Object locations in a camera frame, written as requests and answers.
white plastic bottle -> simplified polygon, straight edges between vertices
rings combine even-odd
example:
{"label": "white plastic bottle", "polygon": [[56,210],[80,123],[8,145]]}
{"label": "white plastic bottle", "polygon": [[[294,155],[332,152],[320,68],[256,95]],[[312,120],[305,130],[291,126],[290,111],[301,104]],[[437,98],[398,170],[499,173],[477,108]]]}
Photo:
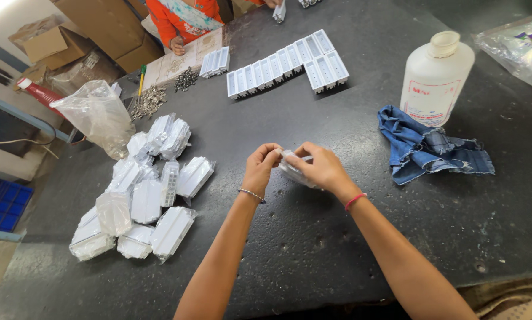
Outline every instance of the white plastic bottle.
{"label": "white plastic bottle", "polygon": [[400,109],[427,127],[441,127],[474,61],[474,52],[459,41],[459,33],[436,33],[406,60]]}

table surface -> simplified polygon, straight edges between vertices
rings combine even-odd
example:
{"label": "table surface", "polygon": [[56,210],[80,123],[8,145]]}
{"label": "table surface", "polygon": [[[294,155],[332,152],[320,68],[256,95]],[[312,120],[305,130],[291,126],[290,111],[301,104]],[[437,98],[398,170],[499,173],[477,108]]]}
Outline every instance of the table surface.
{"label": "table surface", "polygon": [[[173,315],[236,196],[246,157],[264,142],[331,147],[376,207],[457,287],[532,275],[532,87],[479,51],[470,36],[531,14],[532,1],[325,0],[303,9],[291,0],[280,25],[265,7],[236,19],[225,27],[231,69],[324,28],[351,74],[348,84],[315,95],[299,75],[236,102],[227,98],[225,76],[199,79],[186,92],[170,87],[155,116],[176,112],[190,124],[192,146],[180,162],[206,156],[217,165],[193,200],[200,216],[163,265],[153,255],[128,260],[115,250],[83,263],[70,254],[77,223],[108,185],[115,161],[92,144],[69,148],[7,269],[0,319]],[[477,55],[445,129],[482,141],[496,175],[439,172],[399,187],[376,112],[398,104],[412,50],[448,29],[459,31]],[[124,91],[136,88],[120,83]],[[136,121],[138,131],[147,132],[154,119]],[[266,200],[250,228],[226,318],[392,296],[332,195],[274,170]]]}

blue denim rag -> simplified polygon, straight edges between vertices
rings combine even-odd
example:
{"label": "blue denim rag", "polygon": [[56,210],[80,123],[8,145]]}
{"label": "blue denim rag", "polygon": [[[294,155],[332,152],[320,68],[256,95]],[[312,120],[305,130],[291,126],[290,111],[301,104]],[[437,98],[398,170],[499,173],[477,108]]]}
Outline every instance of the blue denim rag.
{"label": "blue denim rag", "polygon": [[404,185],[425,173],[495,174],[495,168],[476,139],[446,136],[442,127],[426,127],[393,105],[377,113],[378,128],[390,140],[392,179]]}

sleeve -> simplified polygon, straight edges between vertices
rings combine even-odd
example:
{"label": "sleeve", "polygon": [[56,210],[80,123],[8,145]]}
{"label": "sleeve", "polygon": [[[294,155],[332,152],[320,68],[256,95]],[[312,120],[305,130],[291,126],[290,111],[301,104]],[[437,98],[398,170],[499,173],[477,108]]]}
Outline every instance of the sleeve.
{"label": "sleeve", "polygon": [[169,40],[177,36],[177,30],[167,17],[167,14],[165,12],[167,8],[165,8],[157,0],[146,0],[145,4],[148,5],[151,19],[157,27],[157,32],[159,32],[161,42],[163,42],[164,46],[169,47]]}

plastic bottle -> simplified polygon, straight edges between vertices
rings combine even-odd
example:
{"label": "plastic bottle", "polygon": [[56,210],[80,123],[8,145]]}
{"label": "plastic bottle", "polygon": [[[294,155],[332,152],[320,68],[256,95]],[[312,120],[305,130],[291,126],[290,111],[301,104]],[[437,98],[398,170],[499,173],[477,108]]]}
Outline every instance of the plastic bottle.
{"label": "plastic bottle", "polygon": [[64,98],[63,96],[50,91],[48,89],[45,89],[41,87],[40,85],[33,83],[30,79],[27,79],[25,77],[19,79],[17,81],[17,85],[21,89],[27,90],[33,97],[35,97],[40,103],[42,103],[45,107],[49,108],[49,110],[53,111],[54,113],[58,114],[59,116],[65,118],[60,111],[56,110],[55,108],[50,107],[50,103],[54,102],[56,100],[60,100]]}
{"label": "plastic bottle", "polygon": [[459,41],[459,33],[436,33],[406,60],[400,108],[427,127],[444,125],[474,61],[474,52]]}

